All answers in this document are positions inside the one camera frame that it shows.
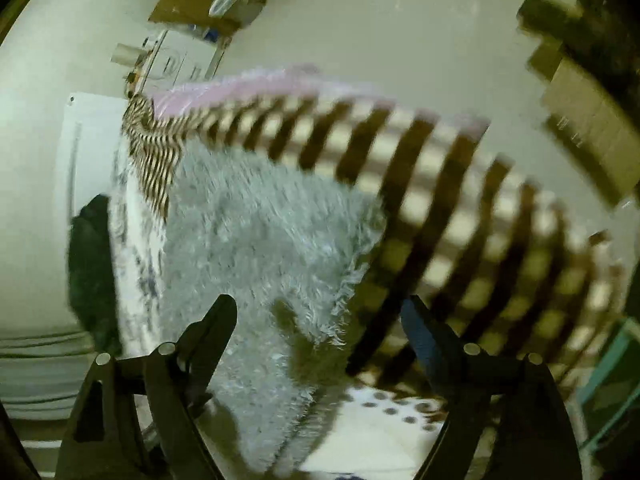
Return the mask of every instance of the floor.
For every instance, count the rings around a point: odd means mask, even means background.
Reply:
[[[15,255],[0,260],[0,284],[11,326],[72,322],[64,247],[50,221],[63,105],[71,91],[122,95],[126,69],[109,63],[111,52],[141,41],[156,1],[32,0],[0,47],[0,137],[11,154],[0,170],[0,245]],[[517,30],[522,1],[269,0],[236,35],[219,74],[311,62],[407,105],[488,117],[484,149],[511,157],[590,230],[609,228],[631,266],[635,203],[609,210],[540,127],[544,83],[525,68],[538,40]]]

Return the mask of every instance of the striped fabric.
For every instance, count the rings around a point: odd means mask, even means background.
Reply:
[[[412,292],[465,342],[539,353],[566,391],[593,367],[619,309],[622,270],[606,235],[588,236],[553,194],[437,117],[356,98],[258,96],[159,121],[136,96],[123,132],[161,220],[190,137],[382,199],[388,227],[352,300],[366,330],[347,372],[367,383],[409,395],[428,387],[398,323]]]

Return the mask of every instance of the fluffy gray blanket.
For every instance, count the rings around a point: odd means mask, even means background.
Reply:
[[[359,337],[348,301],[384,229],[374,196],[187,143],[169,191],[162,338],[177,340],[219,294],[238,326],[210,387],[249,469],[284,476],[321,436]]]

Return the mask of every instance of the metal pin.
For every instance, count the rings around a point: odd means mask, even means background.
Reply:
[[[527,355],[527,359],[529,359],[529,362],[533,365],[542,364],[542,355],[536,354],[535,352],[532,352],[531,354]]]
[[[162,343],[159,347],[158,347],[158,353],[160,355],[171,355],[172,353],[175,352],[175,345],[173,343]]]
[[[481,352],[481,348],[476,343],[467,343],[463,349],[467,355],[478,355]]]
[[[103,352],[101,354],[98,354],[97,357],[95,358],[95,363],[98,366],[103,366],[103,365],[107,364],[109,361],[111,361],[111,356],[109,354],[107,354],[107,352]]]

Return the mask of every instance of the cardboard box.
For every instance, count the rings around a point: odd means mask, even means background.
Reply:
[[[240,24],[227,18],[209,17],[212,2],[213,0],[159,0],[149,21],[210,27],[223,36],[231,36],[240,28]]]
[[[597,162],[620,199],[633,191],[640,181],[640,134],[596,78],[562,58],[542,103],[570,126],[571,140]]]

